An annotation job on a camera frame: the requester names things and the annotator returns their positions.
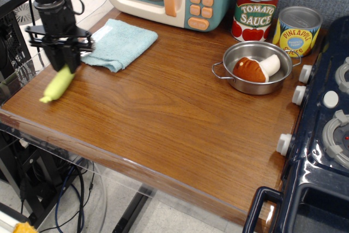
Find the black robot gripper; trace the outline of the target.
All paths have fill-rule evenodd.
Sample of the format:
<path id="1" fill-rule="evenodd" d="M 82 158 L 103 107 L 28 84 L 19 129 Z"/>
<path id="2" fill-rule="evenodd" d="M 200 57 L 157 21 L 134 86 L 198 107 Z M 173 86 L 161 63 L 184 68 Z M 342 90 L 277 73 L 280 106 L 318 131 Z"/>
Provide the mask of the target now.
<path id="1" fill-rule="evenodd" d="M 43 48 L 53 69 L 60 71 L 66 64 L 70 72 L 76 72 L 80 65 L 80 52 L 92 52 L 94 40 L 91 32 L 76 25 L 71 0 L 57 0 L 42 4 L 33 2 L 41 18 L 41 25 L 28 26 L 26 32 L 30 45 Z"/>

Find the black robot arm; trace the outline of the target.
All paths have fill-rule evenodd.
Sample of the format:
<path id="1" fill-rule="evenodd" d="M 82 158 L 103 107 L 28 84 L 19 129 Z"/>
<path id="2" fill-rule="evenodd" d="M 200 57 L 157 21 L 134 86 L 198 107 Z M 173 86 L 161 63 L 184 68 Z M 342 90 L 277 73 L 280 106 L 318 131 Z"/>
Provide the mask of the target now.
<path id="1" fill-rule="evenodd" d="M 93 51 L 91 32 L 76 24 L 75 16 L 82 14 L 85 6 L 82 4 L 78 13 L 71 0 L 34 0 L 33 4 L 42 24 L 26 28 L 30 44 L 44 49 L 55 71 L 67 66 L 75 73 L 81 63 L 81 53 Z"/>

